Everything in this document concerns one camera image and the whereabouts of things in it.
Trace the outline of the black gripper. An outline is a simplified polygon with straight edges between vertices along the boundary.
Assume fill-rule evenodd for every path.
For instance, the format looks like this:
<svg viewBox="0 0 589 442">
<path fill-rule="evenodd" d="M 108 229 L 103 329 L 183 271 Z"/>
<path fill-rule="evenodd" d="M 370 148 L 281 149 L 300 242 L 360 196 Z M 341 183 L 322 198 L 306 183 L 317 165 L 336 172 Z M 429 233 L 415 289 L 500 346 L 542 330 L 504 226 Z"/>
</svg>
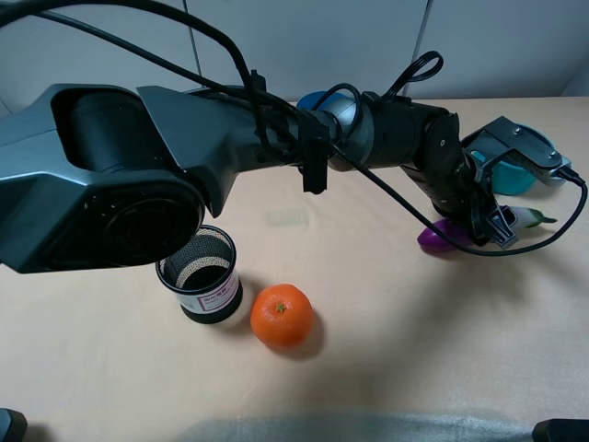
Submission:
<svg viewBox="0 0 589 442">
<path fill-rule="evenodd" d="M 451 160 L 414 164 L 401 169 L 430 198 L 434 209 L 467 230 L 486 229 L 487 236 L 507 250 L 517 241 L 516 215 L 509 206 L 496 206 L 488 183 L 475 181 L 474 161 L 465 154 Z"/>
</svg>

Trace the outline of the grey robot base front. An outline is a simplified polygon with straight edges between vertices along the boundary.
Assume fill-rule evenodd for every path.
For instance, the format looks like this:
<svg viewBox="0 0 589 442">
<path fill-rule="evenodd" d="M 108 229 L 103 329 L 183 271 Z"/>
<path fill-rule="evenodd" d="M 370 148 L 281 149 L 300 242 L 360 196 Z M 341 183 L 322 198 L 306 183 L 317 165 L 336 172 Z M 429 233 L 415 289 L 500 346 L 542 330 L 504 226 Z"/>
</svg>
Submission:
<svg viewBox="0 0 589 442">
<path fill-rule="evenodd" d="M 472 414 L 316 412 L 201 421 L 178 441 L 531 441 L 534 426 Z"/>
</svg>

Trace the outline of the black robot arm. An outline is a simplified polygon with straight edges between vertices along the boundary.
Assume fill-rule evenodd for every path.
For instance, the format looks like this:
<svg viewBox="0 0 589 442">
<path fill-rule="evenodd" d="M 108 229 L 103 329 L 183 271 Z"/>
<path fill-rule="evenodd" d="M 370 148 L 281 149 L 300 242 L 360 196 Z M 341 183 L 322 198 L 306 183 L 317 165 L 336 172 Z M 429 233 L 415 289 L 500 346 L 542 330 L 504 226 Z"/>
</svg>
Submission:
<svg viewBox="0 0 589 442">
<path fill-rule="evenodd" d="M 207 90 L 58 85 L 1 121 L 1 262 L 19 273 L 144 265 L 220 215 L 240 173 L 401 167 L 436 211 L 482 245 L 513 242 L 490 181 L 448 110 L 363 95 L 262 110 Z"/>
</svg>

